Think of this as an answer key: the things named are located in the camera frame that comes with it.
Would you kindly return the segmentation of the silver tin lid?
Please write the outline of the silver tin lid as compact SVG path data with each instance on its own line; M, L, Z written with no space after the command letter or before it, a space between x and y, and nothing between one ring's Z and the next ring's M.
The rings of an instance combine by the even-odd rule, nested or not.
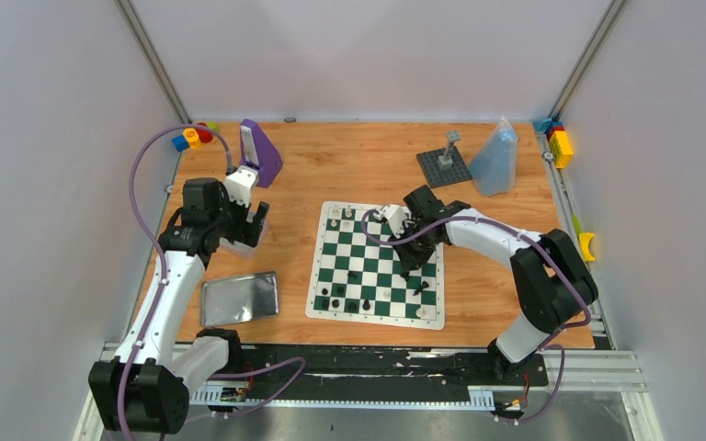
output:
M275 271L217 278L201 284L199 324L202 327L251 322L278 314Z

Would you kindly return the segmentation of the green white chess board mat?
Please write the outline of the green white chess board mat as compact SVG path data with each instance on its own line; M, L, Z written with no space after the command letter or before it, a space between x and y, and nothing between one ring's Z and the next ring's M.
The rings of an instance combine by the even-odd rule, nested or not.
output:
M305 306L311 319L364 322L428 330L445 326L444 249L400 275L394 249L370 241L360 228L372 204L326 201L320 212ZM414 296L426 280L430 287Z

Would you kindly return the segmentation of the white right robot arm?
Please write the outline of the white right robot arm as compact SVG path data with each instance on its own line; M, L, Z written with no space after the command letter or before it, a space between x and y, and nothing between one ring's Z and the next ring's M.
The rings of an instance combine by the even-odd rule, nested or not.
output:
M575 317L589 322L598 286L567 232L517 229L468 203L446 204L427 186L404 202L404 207L384 206L375 216L391 229L389 243L403 269L425 265L444 243L475 251L510 270L520 313L488 346L488 370L496 381L508 384L521 376L524 360L575 325Z

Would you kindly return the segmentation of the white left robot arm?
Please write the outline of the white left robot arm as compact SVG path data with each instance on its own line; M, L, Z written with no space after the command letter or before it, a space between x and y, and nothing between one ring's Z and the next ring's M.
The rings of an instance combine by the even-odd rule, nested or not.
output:
M235 331L202 331L191 347L174 347L189 299L222 243L257 247L269 205L252 211L253 185L233 175L193 178L182 206L154 239L154 276L126 338L109 361L97 361L88 384L104 427L134 433L177 433L190 396L216 374L235 379L245 355Z

